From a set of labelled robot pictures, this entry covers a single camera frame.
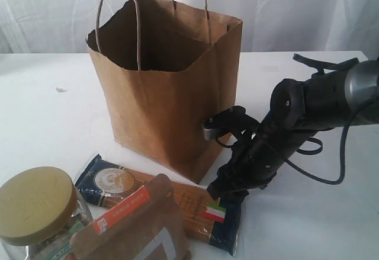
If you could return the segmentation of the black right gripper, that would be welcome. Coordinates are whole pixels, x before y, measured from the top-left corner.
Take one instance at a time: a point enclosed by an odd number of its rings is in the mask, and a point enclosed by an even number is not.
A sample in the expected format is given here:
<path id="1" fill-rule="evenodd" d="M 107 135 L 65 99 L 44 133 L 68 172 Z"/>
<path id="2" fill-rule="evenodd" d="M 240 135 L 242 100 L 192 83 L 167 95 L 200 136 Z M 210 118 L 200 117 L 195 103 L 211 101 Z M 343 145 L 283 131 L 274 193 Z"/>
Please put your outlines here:
<path id="1" fill-rule="evenodd" d="M 232 157 L 217 171 L 217 178 L 207 187 L 211 198 L 229 204 L 242 204 L 248 190 L 267 186 L 279 167 L 299 148 L 298 131 L 271 134 L 243 132 L 232 146 Z"/>

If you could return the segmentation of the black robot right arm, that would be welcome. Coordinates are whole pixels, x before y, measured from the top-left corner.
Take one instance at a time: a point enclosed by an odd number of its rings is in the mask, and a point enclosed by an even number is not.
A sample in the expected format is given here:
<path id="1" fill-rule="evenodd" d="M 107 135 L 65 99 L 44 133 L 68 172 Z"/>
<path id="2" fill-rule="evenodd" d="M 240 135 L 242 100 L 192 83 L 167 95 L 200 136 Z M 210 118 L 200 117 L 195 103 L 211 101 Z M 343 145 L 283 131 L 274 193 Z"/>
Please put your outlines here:
<path id="1" fill-rule="evenodd" d="M 305 142 L 321 131 L 341 128 L 340 173 L 331 185 L 341 184 L 346 172 L 346 138 L 351 126 L 378 123 L 378 62 L 357 58 L 323 62 L 294 54 L 293 59 L 315 73 L 306 81 L 283 79 L 272 94 L 269 111 L 258 121 L 245 108 L 232 106 L 203 122 L 206 140 L 232 134 L 232 157 L 207 187 L 213 199 L 242 202 L 249 190 L 264 189 L 294 153 L 306 155 Z"/>

